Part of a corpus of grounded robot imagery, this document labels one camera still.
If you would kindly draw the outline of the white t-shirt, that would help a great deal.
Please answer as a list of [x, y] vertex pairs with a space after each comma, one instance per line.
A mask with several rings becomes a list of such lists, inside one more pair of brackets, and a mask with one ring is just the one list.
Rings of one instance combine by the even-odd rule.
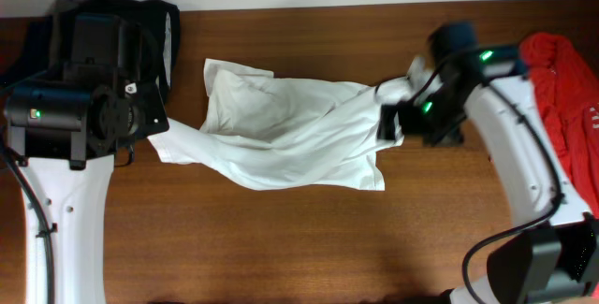
[[209, 59], [204, 124], [170, 120], [149, 138], [160, 160], [202, 164], [263, 191], [311, 184], [382, 191], [377, 152], [403, 143], [378, 138], [381, 109], [408, 99], [407, 78], [371, 87], [349, 81], [277, 79], [268, 70]]

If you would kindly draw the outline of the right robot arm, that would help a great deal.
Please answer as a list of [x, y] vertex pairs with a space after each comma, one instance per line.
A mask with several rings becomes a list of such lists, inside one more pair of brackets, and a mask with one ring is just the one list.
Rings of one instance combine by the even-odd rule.
[[598, 221], [562, 168], [516, 47], [483, 48], [469, 22], [429, 37], [434, 68], [413, 62], [407, 74], [376, 86], [377, 136], [417, 133], [428, 145], [458, 141], [472, 123], [495, 166], [511, 210], [511, 228], [479, 242], [486, 274], [436, 297], [439, 303], [557, 303], [598, 287]]

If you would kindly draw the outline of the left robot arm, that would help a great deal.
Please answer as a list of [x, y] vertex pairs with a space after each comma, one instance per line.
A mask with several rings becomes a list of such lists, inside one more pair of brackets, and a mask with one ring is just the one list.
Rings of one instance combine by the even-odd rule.
[[28, 303], [102, 303], [104, 215], [119, 151], [169, 128], [174, 39], [83, 13], [51, 41], [51, 65], [8, 96], [1, 157], [21, 187]]

